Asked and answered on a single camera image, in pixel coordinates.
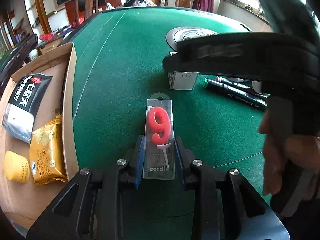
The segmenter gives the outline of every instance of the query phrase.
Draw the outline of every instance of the clothing pile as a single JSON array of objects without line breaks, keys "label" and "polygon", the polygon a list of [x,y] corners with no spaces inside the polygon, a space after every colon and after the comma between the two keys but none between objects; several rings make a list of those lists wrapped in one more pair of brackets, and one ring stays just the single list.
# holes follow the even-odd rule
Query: clothing pile
[{"label": "clothing pile", "polygon": [[114,7],[111,5],[111,3],[107,3],[107,11],[108,10],[113,10],[114,9]]},{"label": "clothing pile", "polygon": [[130,6],[156,6],[151,0],[125,0],[124,7]]}]

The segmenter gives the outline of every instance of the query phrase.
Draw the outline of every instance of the green felt table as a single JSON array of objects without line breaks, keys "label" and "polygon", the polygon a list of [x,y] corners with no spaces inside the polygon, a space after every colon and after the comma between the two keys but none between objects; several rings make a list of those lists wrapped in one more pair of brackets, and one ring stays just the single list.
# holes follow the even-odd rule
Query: green felt table
[{"label": "green felt table", "polygon": [[[144,134],[147,99],[172,99],[174,135],[212,167],[239,169],[262,192],[262,112],[212,94],[200,75],[194,90],[170,90],[162,60],[172,48],[166,33],[194,26],[217,33],[247,31],[239,22],[194,10],[128,8],[100,13],[73,38],[77,63],[73,126],[80,168],[106,169]],[[124,193],[127,239],[189,239],[194,192],[179,181],[143,179]]]}]

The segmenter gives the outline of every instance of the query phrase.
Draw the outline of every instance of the marker pen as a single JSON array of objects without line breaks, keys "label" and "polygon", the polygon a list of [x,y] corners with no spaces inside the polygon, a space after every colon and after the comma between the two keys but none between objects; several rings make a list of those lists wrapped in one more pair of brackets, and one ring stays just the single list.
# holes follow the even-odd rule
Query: marker pen
[{"label": "marker pen", "polygon": [[228,86],[226,84],[210,80],[208,78],[205,79],[203,87],[224,96],[230,97],[233,100],[243,102],[261,111],[265,111],[265,109],[267,108],[267,104],[261,98],[253,96],[247,92]]},{"label": "marker pen", "polygon": [[230,81],[230,80],[223,78],[223,77],[216,77],[215,81],[226,84],[226,85],[234,87],[234,88],[238,88],[244,92],[247,92],[247,93],[252,94],[258,98],[261,98],[262,100],[266,100],[266,98],[268,98],[268,96],[269,96],[269,94],[266,94],[266,93],[259,94],[256,91],[254,91],[254,89],[251,87],[245,86],[241,83]]}]

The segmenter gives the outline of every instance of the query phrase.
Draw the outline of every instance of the yellow lid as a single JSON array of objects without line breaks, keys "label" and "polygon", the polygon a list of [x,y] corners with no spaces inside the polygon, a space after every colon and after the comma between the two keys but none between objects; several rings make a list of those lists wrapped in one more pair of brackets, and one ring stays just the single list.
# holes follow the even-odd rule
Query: yellow lid
[{"label": "yellow lid", "polygon": [[4,156],[4,174],[8,179],[26,183],[30,177],[28,160],[12,151],[7,151]]}]

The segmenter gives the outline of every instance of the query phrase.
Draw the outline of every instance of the black snack bag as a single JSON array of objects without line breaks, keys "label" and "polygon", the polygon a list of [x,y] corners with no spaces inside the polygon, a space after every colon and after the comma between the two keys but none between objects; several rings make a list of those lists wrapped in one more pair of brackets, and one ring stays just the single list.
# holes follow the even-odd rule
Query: black snack bag
[{"label": "black snack bag", "polygon": [[24,76],[11,94],[4,112],[3,127],[20,140],[30,143],[34,119],[52,76]]}]

